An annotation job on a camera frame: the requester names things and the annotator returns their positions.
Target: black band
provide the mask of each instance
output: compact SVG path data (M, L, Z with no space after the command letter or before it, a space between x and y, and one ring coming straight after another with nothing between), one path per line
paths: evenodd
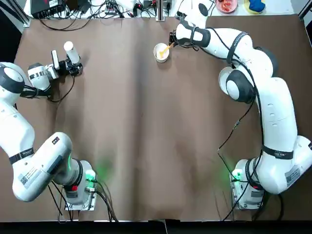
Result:
M15 81L5 73L4 71L5 68L6 66L4 66L3 64L0 65L0 86L3 89L10 91L11 93L20 94L23 91L24 86L25 86L25 82L24 82L22 75L19 74L22 77L21 82Z
M41 76L47 76L47 74L44 71L40 71L40 72L37 72L37 73L30 75L29 78L34 79L36 77L41 77Z
M78 163L78 167L79 167L79 169L78 169L78 177L75 180L75 182L72 183L71 185L64 185L63 186L66 191L71 191L72 187L75 186L75 185L78 186L80 184L80 182L81 182L82 175L83 175L82 163L79 160L75 159L75 158L73 158L73 159L76 160L76 162Z
M198 27L195 26L195 27L192 29L191 38L190 38L191 44L193 44L194 33L195 33L195 30L196 30L197 28L198 28Z
M292 159L293 158L293 151L291 152L284 152L284 151L278 151L278 150L273 150L270 149L269 147L266 147L265 145L262 146L262 150L266 152L269 155L274 156L275 158L278 159Z
M230 47L230 50L229 50L229 53L228 53L228 56L226 58L226 61L228 64L231 64L232 63L232 58L233 58L233 55L234 55L234 52L235 52L235 49L239 43L239 41L245 36L245 35L248 35L247 33L245 32L241 32L240 34L238 34L238 36L235 38L235 40L233 41L231 47Z
M29 148L27 150L24 150L22 152L19 152L16 155L13 155L12 157L9 157L10 163L13 165L17 161L21 160L22 158L25 158L27 156L34 154L34 148Z
M41 90L34 87L33 90L25 89L23 92L21 92L20 96L22 98L36 98L37 96L46 97L51 95L51 91L52 89L50 85L46 90Z
M254 189L257 189L258 191L263 190L263 187L261 186L261 184L259 182L256 182L253 180L253 178L251 177L250 171L249 171L249 165L252 159L248 159L245 165L245 175L246 175L246 179L248 181L248 183L250 184L250 186L252 186Z
M257 170L255 170L255 163L257 162L257 159L255 159L253 161L253 170L254 170L254 176L257 178L257 180L259 181L259 178L258 178L258 173L257 173Z

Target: label sticker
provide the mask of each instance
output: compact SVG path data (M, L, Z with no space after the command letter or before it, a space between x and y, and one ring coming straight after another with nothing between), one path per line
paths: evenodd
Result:
M57 6L59 4L59 0L50 0L49 5L50 7Z
M78 197L78 192L77 191L72 191L72 192L66 191L66 197L67 198L76 198L76 197Z
M34 182L34 180L40 175L40 173L41 170L38 170L37 168L33 167L27 173L20 174L18 176L18 179L24 185L24 187L28 189L29 186Z
M262 197L264 191L252 191L252 197Z
M30 148L30 149L27 149L27 150L20 152L20 156L22 158L25 158L25 157L33 155L33 154L34 154L34 148Z
M294 165L289 172L285 173L287 187L291 186L300 177L300 169Z
M58 141L59 141L59 138L56 137L56 138L54 138L54 140L52 140L52 143L55 145Z

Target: white table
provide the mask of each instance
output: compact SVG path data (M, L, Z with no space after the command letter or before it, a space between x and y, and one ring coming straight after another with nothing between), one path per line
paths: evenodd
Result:
M101 5L104 2L104 0L91 0L92 5ZM172 2L172 8L170 10L170 14L169 16L174 17L180 4L181 4L182 0L173 0ZM179 9L180 12L183 12L185 14L187 14L188 11L190 11L192 9L192 5L195 5L194 3L196 2L196 0L184 0L184 2L181 4L181 7ZM266 4L266 9L264 10L264 12L261 13L261 15L291 15L294 14L293 11L293 7L291 4L291 0L265 0L265 4ZM96 10L98 10L98 7L92 7L93 12L95 12ZM24 11L27 15L29 15L30 17L30 0L27 0ZM81 15L82 19L86 19L90 16L90 10L87 11L86 14ZM244 7L244 0L238 0L238 7L237 9L231 13L231 14L223 14L221 12L219 12L217 10L217 8L215 7L213 9L212 12L212 16L249 16L250 14L246 11L245 7ZM143 12L142 13L143 17L149 17L148 13Z

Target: metal pole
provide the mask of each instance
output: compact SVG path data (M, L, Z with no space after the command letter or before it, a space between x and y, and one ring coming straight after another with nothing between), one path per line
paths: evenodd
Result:
M163 15L163 0L157 0L157 14L156 14L156 21L164 22L165 17Z
M24 12L24 9L16 2L16 0L7 0L8 4L13 8L13 10L18 14L21 20L24 22L24 28L29 28L30 18Z
M303 20L303 18L307 15L307 13L311 10L312 8L312 1L310 2L311 0L309 0L307 2L307 4L303 7L303 9L299 12L299 19L300 20Z

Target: black cable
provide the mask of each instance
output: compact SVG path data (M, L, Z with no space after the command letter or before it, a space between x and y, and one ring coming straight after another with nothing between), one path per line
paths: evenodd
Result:
M181 7L181 5L182 5L183 2L184 2L184 0L182 0L182 2L180 3L180 6L179 6L179 8L177 9L177 12L180 10L180 7Z
M118 6L118 4L117 4L117 2L116 2L116 0L111 0L111 1L113 2L113 6L114 6L115 10L117 10L117 13L119 14L119 17L120 17L120 18L125 18L124 15L121 13L121 11L120 11L120 9L119 9L119 6Z
M118 219L116 218L115 214L112 213L112 210L110 209L109 207L109 204L108 204L108 201L107 201L107 198L99 191L96 191L96 193L102 198L102 200L105 202L106 206L107 206L107 211L108 211L108 216L109 218L112 219L115 221L115 222L118 222Z
M98 18L102 18L104 19L104 17L106 17L108 15L105 14L104 17L99 17L99 15L102 13L102 12L105 12L105 10L101 10L101 8L104 6L104 5L107 5L109 3L108 0L105 0L101 5L92 5L92 6L95 6L95 7L99 7L95 12L93 12L92 8L90 8L90 12L91 12L91 16L94 17L95 19L98 19Z
M215 6L216 6L216 4L214 3L214 7L213 7L213 9L211 10L210 17L213 15L213 11L214 11Z
M210 9L211 9L211 7L213 6L213 4L215 3L214 1L212 1L212 0L209 0L210 2L211 2L211 5L210 5L210 7L209 7L209 9L208 9L208 12L210 11Z
M145 8L150 14L152 14L152 16L156 16L154 13L150 12L150 9L154 8L153 6L149 7L149 8Z
M68 92L63 97L61 97L59 100L50 100L50 99L48 99L50 102L61 102L61 101L63 101L64 98L66 98L66 96L70 93L70 91L72 91L72 89L74 87L74 84L75 84L75 77L74 76L71 76L71 77L73 78L73 84L70 87L70 89L68 90Z
M20 96L22 98L28 98L28 99L33 99L37 98L37 96L50 96L51 95L51 87L49 86L46 90L40 90L35 87L30 87L28 85L25 85L24 90L21 92Z
M69 27L71 27L71 26L75 23L75 21L77 20L78 14L79 14L79 13L76 14L76 17L75 17L74 21L71 22L71 23L70 23L68 26L66 26L65 28L54 28L54 27L51 27L51 26L45 24L45 22L43 22L42 19L39 19L39 21L40 21L44 26L46 26L47 28L49 28L49 29L51 29L51 30L54 30L54 31L65 31L65 32L67 32L67 31L71 31L71 30L67 30L67 29L68 29Z
M68 30L64 30L64 31L65 31L65 32L71 32L71 31L76 31L76 30L79 30L79 29L81 29L81 28L84 28L85 26L87 26L87 24L90 22L91 19L92 19L92 18L91 18L91 16L90 16L89 20L88 20L83 26L81 26L81 27L79 27L79 28L73 28L73 29L68 29Z
M60 200L59 200L59 207L61 207L62 206L62 200L63 200L63 198L62 198L62 196L60 197ZM59 216L60 215L62 215L63 216L63 214L62 213L58 213L58 223L59 224L63 224L63 223L66 223L67 222L67 220L65 220L64 222L61 222L60 221L60 219L59 219Z
M148 10L141 10L141 18L143 17L143 16L142 16L142 13L143 13L143 12L147 12L147 14L149 15L149 17L151 17L150 12L149 12Z
M221 148L226 144L226 142L230 139L230 137L232 136L234 130L235 130L235 129L238 127L238 125L240 124L241 120L242 120L242 119L248 114L248 112L251 110L253 104L254 104L254 98L253 98L252 103L250 104L248 110L247 110L247 111L245 112L245 114L244 114L241 118L239 118L239 120L235 123L234 127L232 128L231 133L230 133L229 136L228 136L228 138L220 145L220 147L219 147L218 150L217 150L217 153L218 153L220 159L223 161L225 167L228 169L230 175L231 175L233 178L235 178L235 176L232 174L232 170L230 170L228 164L225 162L224 158L220 155L219 151L220 151ZM243 183L247 183L247 182L248 182L248 181L243 181L243 180L240 180L240 179L237 179L237 178L235 178L234 181L239 181L239 182L243 182Z
M52 198L53 198L53 201L54 201L54 203L55 203L55 206L56 206L57 209L58 209L58 213L61 214L61 215L63 215L62 212L60 211L60 208L59 208L59 206L58 206L58 204L57 204L57 201L55 200L55 197L54 197L54 195L53 195L53 193L52 193L52 190L51 190L51 188L50 188L50 185L48 185L48 188L49 188L50 194L51 194L51 196L52 196Z
M59 19L59 20L60 20L61 18L62 18L62 17L59 15L59 11L58 11L58 18L57 18L57 19Z
M97 181L97 183L98 183L98 184L100 185L100 187L102 188L103 193L104 193L104 197L106 198L106 201L107 201L106 206L107 206L107 213L108 213L109 220L112 221L113 218L114 218L114 219L117 219L117 218L116 218L116 215L115 215L114 208L113 208L112 197L111 197L111 195L110 195L110 192L109 192L108 188L107 188L107 190L108 190L108 193L109 193L110 197L107 196L107 194L106 194L106 192L105 192L105 190L104 190L102 184L101 184L100 182L98 182L98 181Z
M220 35L217 33L217 31L216 31L215 29L213 29L213 28L211 28L211 27L207 27L206 29L211 29L211 30L213 30L213 31L216 33L216 35L218 36L218 38L220 39L221 43L222 43L228 50L230 50L229 47L224 43L224 41L222 40L222 38L220 37ZM191 47L195 48L195 47L197 47L197 46L194 46L193 44L189 44L189 45L187 45L187 46L183 46L183 45L180 45L180 46L182 46L182 47L184 47L184 48L191 48ZM209 54L209 55L212 55L212 56L215 57L215 58L218 58L217 56L215 56L215 55L213 55L213 54L210 54L209 52L205 51L203 48L201 48L201 50L203 50L205 53L207 53L207 54ZM257 97L257 100L258 100L258 107L259 107L260 126L261 126L261 141L262 141L262 145L264 145L264 133L263 133L261 100L260 100L260 96L259 96L259 91L258 91L257 86L256 86L255 81L254 81L254 77L253 77L251 71L248 69L248 67L247 67L244 63L242 63L241 61L239 61L239 60L237 60L237 59L234 59L234 58L232 59L232 61L235 61L235 62L237 62L238 64L242 65L242 66L245 68L245 70L248 72L248 74L250 75L250 77L251 77L251 79L252 79L252 81L253 81L253 87L254 87L254 91L255 91L255 94L256 94L256 97ZM261 160L261 157L262 157L262 149L261 149L260 154L259 154L259 157L258 157L258 162L257 162L255 168L253 169L253 173L251 174L250 178L249 178L248 181L247 181L248 184L250 183L250 181L252 180L252 177L253 177L254 173L256 172L256 169L257 169L257 167L258 167L258 165L259 165L259 162L260 162L260 160ZM229 213L226 215L226 217L223 219L223 221L226 220L226 219L229 217L229 215L233 212L234 208L236 207L236 205L239 203L240 199L242 198L242 196L243 196L244 193L246 192L246 190L247 190L247 188L248 188L248 184L246 185L246 187L245 187L243 193L241 194L241 196L238 198L238 200L237 200L237 201L235 202L235 204L232 206L230 212L229 212Z
M72 217L72 215L71 215L71 213L70 213L70 209L69 209L69 206L68 206L68 204L67 204L67 201L66 201L64 195L61 193L61 191L59 190L59 188L57 187L57 185L55 184L55 182L54 182L54 181L51 181L51 182L52 182L52 184L54 185L54 187L57 189L57 191L58 191L58 193L61 195L61 197L64 199L65 205L67 206L67 209L68 209L68 215L69 215L70 221L73 221L73 217Z

